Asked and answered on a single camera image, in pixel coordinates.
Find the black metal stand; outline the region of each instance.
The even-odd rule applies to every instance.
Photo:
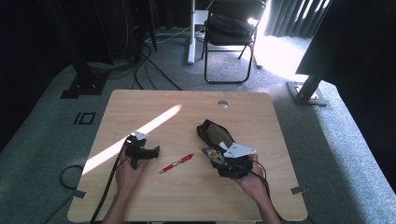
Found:
[[[81,49],[58,0],[36,0],[47,17],[70,63],[77,72],[70,89],[61,98],[77,99],[81,94],[100,95],[108,74],[95,73],[86,64]]]
[[[319,89],[314,88],[315,85],[308,82],[287,82],[291,97],[297,105],[318,105],[326,106],[328,103],[323,99]]]

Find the black cable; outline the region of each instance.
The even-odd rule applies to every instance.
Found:
[[[101,201],[99,202],[98,206],[96,207],[95,213],[93,214],[93,216],[92,216],[92,218],[91,218],[90,224],[94,224],[94,222],[95,222],[95,220],[96,220],[96,217],[98,216],[99,211],[100,211],[100,209],[102,208],[103,203],[105,202],[105,199],[106,199],[108,190],[110,189],[111,181],[113,180],[113,176],[114,176],[114,174],[116,173],[116,170],[117,170],[117,167],[118,167],[118,164],[119,164],[119,161],[120,161],[120,154],[121,154],[121,152],[122,152],[122,149],[120,150],[120,153],[119,153],[119,155],[117,156],[116,161],[114,162],[113,169],[111,170],[110,176],[108,177],[108,180],[107,180],[105,192],[103,193],[102,199],[101,199]]]
[[[132,70],[135,67],[135,63],[130,60],[128,63],[117,66],[117,67],[99,68],[99,67],[95,67],[93,65],[89,65],[89,67],[91,68],[92,71],[96,71],[96,72],[114,73],[114,72],[123,72],[123,71],[127,71],[127,70]]]
[[[264,166],[263,166],[261,163],[259,163],[258,161],[254,161],[254,162],[256,162],[257,164],[259,164],[260,167],[264,170],[264,178],[266,179],[266,178],[267,178],[267,171],[265,170]]]
[[[307,218],[308,218],[308,220],[309,220],[310,222],[312,222],[313,224],[317,224],[314,220],[312,220],[312,218],[311,218],[310,216],[308,216]]]
[[[138,63],[136,69],[134,70],[134,82],[132,83],[132,89],[134,89],[134,84],[136,83],[140,90],[143,90],[142,85],[140,85],[139,80],[137,79],[137,72],[139,71],[140,66],[146,61],[146,59],[140,60]]]
[[[62,171],[61,171],[61,175],[60,175],[60,180],[61,180],[61,184],[65,187],[65,188],[67,188],[67,189],[77,189],[77,186],[75,186],[75,187],[70,187],[70,186],[68,186],[68,185],[66,185],[65,183],[64,183],[64,173],[66,172],[66,171],[68,171],[69,169],[71,169],[71,168],[79,168],[79,169],[81,169],[81,171],[84,169],[82,166],[80,166],[80,165],[71,165],[71,166],[67,166],[66,168],[64,168]]]
[[[126,72],[125,74],[122,74],[122,75],[120,75],[120,76],[118,76],[118,77],[108,77],[107,80],[115,80],[115,79],[119,79],[119,78],[122,78],[122,77],[126,77],[126,76],[130,75],[131,72],[132,72],[132,71],[128,71],[128,72]]]
[[[116,167],[116,170],[119,169],[119,167],[129,159],[130,157],[127,157],[125,160],[123,160],[122,162],[120,162],[120,164]]]
[[[154,90],[157,90],[157,87],[154,85],[154,83],[151,80],[151,77],[149,76],[149,70],[148,70],[148,66],[145,64],[145,70],[146,70],[146,75],[148,77],[148,81],[151,84],[151,86],[154,88]]]
[[[142,55],[143,55],[143,57],[146,58],[146,60],[148,60],[152,65],[154,65],[154,67],[157,68],[157,70],[160,71],[161,74],[163,74],[163,76],[164,76],[168,81],[170,81],[176,88],[178,88],[180,91],[182,91],[182,89],[181,89],[171,78],[169,78],[169,77],[163,72],[163,70],[161,70],[152,60],[150,60],[149,57],[147,57],[147,56],[146,56],[145,54],[143,54],[143,53],[142,53]]]
[[[73,197],[68,197],[66,200],[64,200],[64,202],[61,204],[61,206],[59,206],[44,222],[44,224],[49,223],[49,221],[52,219],[53,216],[55,216],[55,214],[57,214],[61,208],[64,207],[65,204],[67,204],[70,200],[72,200]]]
[[[70,166],[67,166],[66,168],[64,168],[64,169],[61,171],[61,174],[60,174],[61,184],[62,184],[62,186],[64,186],[64,187],[67,188],[67,189],[77,189],[77,186],[75,186],[75,187],[70,187],[70,186],[68,186],[67,184],[64,183],[64,173],[65,173],[66,171],[68,171],[69,169],[71,169],[71,168],[79,168],[79,169],[81,169],[81,171],[84,169],[84,168],[83,168],[82,166],[80,166],[80,165],[70,165]],[[52,219],[52,217],[55,216],[55,214],[57,214],[57,213],[61,210],[61,208],[63,208],[64,205],[67,204],[67,203],[68,203],[70,200],[72,200],[72,199],[73,199],[73,197],[69,196],[66,200],[64,200],[64,202],[61,204],[61,206],[59,206],[59,207],[58,207],[58,208],[46,219],[46,221],[44,222],[44,224],[48,223],[48,222]]]
[[[256,174],[256,173],[254,173],[254,172],[251,171],[251,170],[245,169],[244,167],[242,167],[242,166],[240,166],[240,165],[236,165],[236,167],[238,167],[239,169],[241,169],[241,170],[243,170],[243,171],[249,172],[249,173],[252,174],[252,175],[257,176],[257,177],[262,181],[262,183],[264,184],[264,186],[265,186],[265,188],[266,188],[266,190],[267,190],[268,198],[269,198],[270,202],[272,203],[272,200],[271,200],[271,193],[270,193],[270,186],[269,186],[269,184],[268,184],[267,179],[264,178],[264,177],[262,177],[262,176],[260,176],[260,175],[258,175],[258,174]],[[275,208],[274,208],[274,210],[275,210],[275,212],[276,212],[277,217],[278,217],[281,221],[286,221],[286,220],[276,211]]]

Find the wooden table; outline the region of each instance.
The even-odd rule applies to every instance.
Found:
[[[227,102],[227,107],[218,105]],[[286,220],[307,217],[298,182],[269,95],[220,91],[113,91],[84,167],[68,218],[89,221],[103,195],[111,168],[125,137],[148,133],[146,148],[161,147],[149,162],[131,197],[125,220],[247,221],[260,220],[256,204],[231,179],[220,177],[199,146],[206,147],[196,127],[205,119],[225,127],[236,143],[254,147],[264,165],[277,212]],[[168,172],[159,171],[194,153]],[[97,220],[105,216],[117,184],[109,190]]]

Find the chair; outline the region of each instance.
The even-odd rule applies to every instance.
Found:
[[[201,59],[205,53],[205,81],[210,84],[239,84],[248,80],[253,59],[254,45],[256,42],[257,29],[265,10],[265,2],[260,0],[214,0],[208,9],[205,22],[205,40]],[[245,27],[248,19],[255,20],[250,25],[249,32],[238,32],[235,27]],[[242,50],[208,49],[208,44],[213,46],[244,46]],[[248,63],[247,76],[242,80],[219,80],[213,81],[207,78],[207,53],[209,51],[241,51],[238,60],[241,59],[246,47],[250,48],[250,59]]]

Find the pen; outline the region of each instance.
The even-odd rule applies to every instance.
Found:
[[[190,160],[191,157],[192,157],[193,155],[194,155],[194,154],[189,154],[189,155],[183,157],[182,159],[180,159],[180,160],[178,160],[178,161],[175,161],[174,163],[172,163],[172,164],[166,166],[165,168],[161,169],[160,174],[162,174],[162,173],[164,173],[164,172],[166,172],[166,171],[172,169],[173,167],[177,166],[179,163],[182,163],[182,162],[185,162],[185,161]]]

